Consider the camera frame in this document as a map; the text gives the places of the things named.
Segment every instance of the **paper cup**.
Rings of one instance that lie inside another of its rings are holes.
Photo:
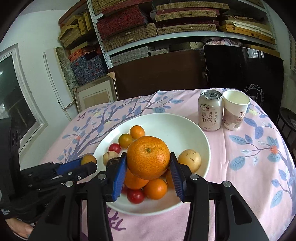
[[[224,126],[236,131],[242,124],[250,98],[243,92],[238,90],[227,90],[223,92],[224,100]]]

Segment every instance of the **white plate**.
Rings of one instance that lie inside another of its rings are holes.
[[[174,152],[178,158],[179,154],[186,149],[199,152],[202,164],[197,174],[205,177],[210,166],[210,145],[207,137],[197,124],[185,117],[154,113],[142,115],[131,119],[112,130],[98,145],[94,156],[97,159],[97,172],[106,170],[103,165],[103,155],[108,151],[112,143],[118,143],[118,138],[123,133],[129,133],[132,126],[139,125],[145,130],[145,135],[153,136],[163,140],[170,152]],[[132,204],[126,195],[121,195],[116,202],[108,202],[107,205],[116,211],[131,215],[156,215],[171,210],[181,204],[175,190],[170,189],[166,195],[159,200],[145,200],[140,204]]]

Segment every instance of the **metal bolt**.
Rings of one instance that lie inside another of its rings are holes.
[[[72,187],[73,184],[74,184],[74,182],[72,182],[72,181],[67,181],[67,182],[66,182],[66,187]]]
[[[190,175],[190,178],[192,180],[197,180],[199,178],[199,176],[197,174],[193,173],[193,174]]]
[[[100,180],[104,180],[106,177],[107,176],[104,173],[98,175],[98,179],[100,179]]]
[[[229,188],[231,186],[231,183],[229,181],[223,182],[224,187]]]

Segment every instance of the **stool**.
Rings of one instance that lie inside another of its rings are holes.
[[[279,126],[279,121],[283,122],[283,126],[280,128]],[[289,152],[292,155],[293,158],[295,158],[295,155],[293,153],[293,149],[296,150],[296,114],[294,112],[292,112],[291,110],[281,107],[279,109],[279,117],[276,121],[276,125],[278,126],[279,132],[281,133],[287,147],[289,148]],[[284,134],[284,128],[287,127],[288,130],[288,135]],[[288,138],[290,137],[290,135],[292,134],[292,141],[288,141]]]

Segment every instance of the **tablecloth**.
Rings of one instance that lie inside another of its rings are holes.
[[[158,91],[150,96],[88,108],[69,123],[42,163],[65,163],[94,153],[112,129],[140,115],[173,113],[198,123],[200,91]],[[239,130],[230,131],[222,126],[217,131],[205,131],[205,134],[211,149],[210,169],[205,179],[215,183],[232,182],[269,239],[276,241],[296,213],[295,166],[276,126],[251,100]],[[149,217],[126,215],[108,208],[114,241],[183,240],[188,212],[188,203]],[[85,207],[82,215],[82,236],[87,240]],[[214,216],[211,202],[209,240],[214,240]]]

